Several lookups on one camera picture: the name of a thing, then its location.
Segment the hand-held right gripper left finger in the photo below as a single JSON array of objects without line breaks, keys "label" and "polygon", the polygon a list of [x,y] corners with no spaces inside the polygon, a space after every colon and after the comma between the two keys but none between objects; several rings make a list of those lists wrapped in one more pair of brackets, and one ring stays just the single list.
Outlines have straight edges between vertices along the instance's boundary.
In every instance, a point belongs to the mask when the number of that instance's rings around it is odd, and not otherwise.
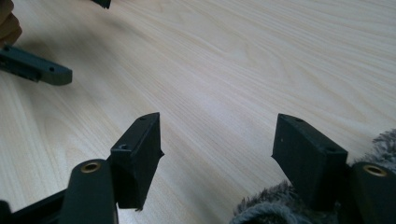
[{"label": "hand-held right gripper left finger", "polygon": [[163,155],[159,112],[136,119],[110,149],[115,200],[120,209],[143,209]]}]

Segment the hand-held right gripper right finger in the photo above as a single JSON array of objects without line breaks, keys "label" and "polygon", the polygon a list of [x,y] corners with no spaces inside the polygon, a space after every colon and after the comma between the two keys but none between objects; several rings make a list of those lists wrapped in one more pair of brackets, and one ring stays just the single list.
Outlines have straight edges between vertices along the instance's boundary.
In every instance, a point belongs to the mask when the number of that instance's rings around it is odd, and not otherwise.
[{"label": "hand-held right gripper right finger", "polygon": [[303,119],[279,114],[272,157],[306,206],[316,211],[333,209],[346,150]]}]

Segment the grey fluffy cloth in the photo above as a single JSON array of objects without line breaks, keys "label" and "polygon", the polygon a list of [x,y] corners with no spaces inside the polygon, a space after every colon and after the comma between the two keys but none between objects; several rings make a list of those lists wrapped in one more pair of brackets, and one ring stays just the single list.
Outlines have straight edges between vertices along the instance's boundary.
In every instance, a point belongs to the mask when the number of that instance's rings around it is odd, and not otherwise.
[{"label": "grey fluffy cloth", "polygon": [[[373,140],[373,149],[354,160],[370,162],[396,175],[396,129],[381,133]],[[233,211],[230,224],[340,224],[338,208],[331,212],[308,209],[295,188],[287,181],[243,199]]]}]

